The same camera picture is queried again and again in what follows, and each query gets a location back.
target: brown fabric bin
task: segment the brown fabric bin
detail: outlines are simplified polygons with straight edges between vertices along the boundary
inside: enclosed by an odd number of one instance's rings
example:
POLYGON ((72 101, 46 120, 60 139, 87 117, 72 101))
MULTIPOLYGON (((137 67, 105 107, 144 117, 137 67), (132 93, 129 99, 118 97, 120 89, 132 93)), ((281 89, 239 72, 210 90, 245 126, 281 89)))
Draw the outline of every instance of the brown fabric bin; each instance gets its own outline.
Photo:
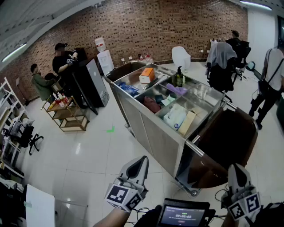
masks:
POLYGON ((253 119, 241 109, 223 110, 199 133, 195 143, 205 155, 194 155, 188 174, 193 188, 211 188, 227 182, 228 168, 233 163, 246 166, 257 139, 253 119))

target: caster wheel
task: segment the caster wheel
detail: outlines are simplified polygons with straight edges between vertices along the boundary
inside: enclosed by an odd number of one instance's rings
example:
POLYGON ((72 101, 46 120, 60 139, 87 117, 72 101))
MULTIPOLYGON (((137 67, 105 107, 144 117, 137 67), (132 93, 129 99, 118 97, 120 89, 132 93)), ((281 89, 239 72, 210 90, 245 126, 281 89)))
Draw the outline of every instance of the caster wheel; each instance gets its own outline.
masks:
POLYGON ((198 192, 196 190, 190 192, 191 196, 196 197, 198 192))

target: blue plastic package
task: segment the blue plastic package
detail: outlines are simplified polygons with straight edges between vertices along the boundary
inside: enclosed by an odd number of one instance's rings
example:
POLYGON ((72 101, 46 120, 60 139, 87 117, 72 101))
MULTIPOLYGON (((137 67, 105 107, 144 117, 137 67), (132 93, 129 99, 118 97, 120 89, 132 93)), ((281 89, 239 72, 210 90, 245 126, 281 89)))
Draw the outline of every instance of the blue plastic package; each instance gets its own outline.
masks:
POLYGON ((139 93, 138 93, 138 91, 139 91, 138 88, 133 87, 132 85, 126 85, 125 82, 121 82, 121 83, 119 84, 119 87, 120 87, 122 90, 126 91, 128 94, 130 94, 132 97, 134 97, 135 95, 138 95, 138 94, 139 94, 139 93))

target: green tape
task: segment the green tape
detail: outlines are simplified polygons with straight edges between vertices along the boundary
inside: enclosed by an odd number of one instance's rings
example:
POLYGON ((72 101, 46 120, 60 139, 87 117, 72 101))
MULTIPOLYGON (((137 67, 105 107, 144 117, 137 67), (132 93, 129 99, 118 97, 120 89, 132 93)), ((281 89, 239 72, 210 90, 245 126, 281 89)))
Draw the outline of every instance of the green tape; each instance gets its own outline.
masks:
POLYGON ((111 129, 111 130, 107 130, 106 132, 107 132, 107 133, 113 133, 113 132, 114 132, 114 126, 112 126, 112 129, 111 129))
POLYGON ((24 201, 24 206, 25 206, 25 207, 29 207, 29 208, 31 208, 31 207, 32 207, 32 204, 27 203, 26 201, 24 201))

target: person in white shirt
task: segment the person in white shirt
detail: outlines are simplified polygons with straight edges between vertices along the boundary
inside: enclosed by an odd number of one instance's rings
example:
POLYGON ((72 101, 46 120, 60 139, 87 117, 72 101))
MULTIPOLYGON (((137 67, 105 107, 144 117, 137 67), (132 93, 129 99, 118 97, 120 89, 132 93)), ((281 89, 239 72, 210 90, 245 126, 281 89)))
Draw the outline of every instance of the person in white shirt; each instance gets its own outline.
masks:
POLYGON ((267 112, 273 107, 276 100, 279 99, 281 92, 284 92, 284 63, 282 63, 282 59, 284 59, 283 53, 284 47, 278 47, 269 49, 265 56, 262 79, 266 75, 265 81, 269 82, 268 94, 266 97, 259 94, 255 100, 252 99, 252 107, 249 112, 249 115, 253 117, 254 112, 265 100, 262 109, 258 109, 259 115, 256 119, 256 123, 259 130, 262 129, 261 122, 266 116, 267 112))

